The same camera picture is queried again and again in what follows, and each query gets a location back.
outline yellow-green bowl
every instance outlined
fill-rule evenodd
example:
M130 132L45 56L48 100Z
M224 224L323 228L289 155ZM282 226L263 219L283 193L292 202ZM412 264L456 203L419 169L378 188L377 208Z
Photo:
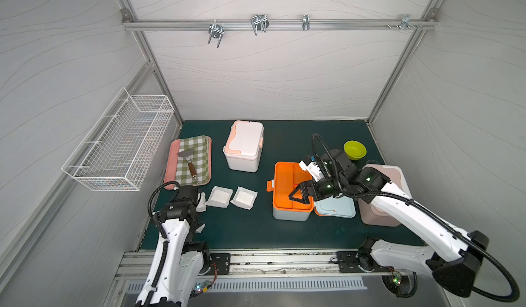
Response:
M367 154L367 149L365 148L364 144L356 140L349 140L346 142L344 144L344 151L349 159L353 161L358 161L359 159L363 158L365 154Z

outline white wire basket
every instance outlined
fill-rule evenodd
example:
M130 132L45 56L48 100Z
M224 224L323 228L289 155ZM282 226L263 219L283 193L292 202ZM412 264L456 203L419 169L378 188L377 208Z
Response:
M122 89L126 98L115 97L105 112L115 113L101 116L62 167L92 191L138 191L174 113L165 95Z

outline metal spatula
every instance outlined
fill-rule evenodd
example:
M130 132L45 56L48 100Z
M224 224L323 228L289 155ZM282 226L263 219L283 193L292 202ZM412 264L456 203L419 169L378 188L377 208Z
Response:
M197 182L197 172L196 168L194 167L194 164L192 163L192 155L194 154L194 149L189 148L187 150L184 150L182 152L177 153L177 155L180 158L186 159L188 162L188 169L190 169L190 174L192 175L192 180L194 182Z

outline plaid towel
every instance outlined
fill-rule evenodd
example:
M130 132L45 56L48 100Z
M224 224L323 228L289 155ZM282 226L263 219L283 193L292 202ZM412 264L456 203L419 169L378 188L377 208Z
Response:
M208 140L206 136L200 135L198 137L181 139L179 143L180 152L192 147L194 148L194 154L191 160L197 172L197 183L195 184L205 184L208 182L210 176L208 173ZM188 161L184 158L177 158L175 180L178 181L181 186L194 184L190 169L188 168Z

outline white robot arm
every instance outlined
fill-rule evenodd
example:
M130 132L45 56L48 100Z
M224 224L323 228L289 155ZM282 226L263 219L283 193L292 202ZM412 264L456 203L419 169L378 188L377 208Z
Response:
M316 154L316 139L324 147L325 155L322 157ZM362 199L396 218L427 244L399 245L368 238L355 256L356 263L363 270L390 266L413 271L434 278L444 289L460 297L469 297L474 291L501 302L513 302L519 298L519 287L513 276L486 252L489 239L484 234L479 231L468 233L438 217L407 196L380 171L372 167L358 170L343 151L329 151L318 134L312 136L312 149L314 155L303 159L300 167L308 171L313 179L300 183L294 189L289 195L292 201L308 204L309 197L319 201L342 196ZM294 194L299 190L302 198L295 198ZM494 295L473 286L484 258L508 280L511 287L508 296Z
M195 284L198 274L210 267L207 245L204 242L190 243L199 226L196 213L198 203L197 188L181 186L177 199L153 214L152 219L159 229L159 239L146 283L135 306L186 307L192 295L207 290L206 287L196 288Z

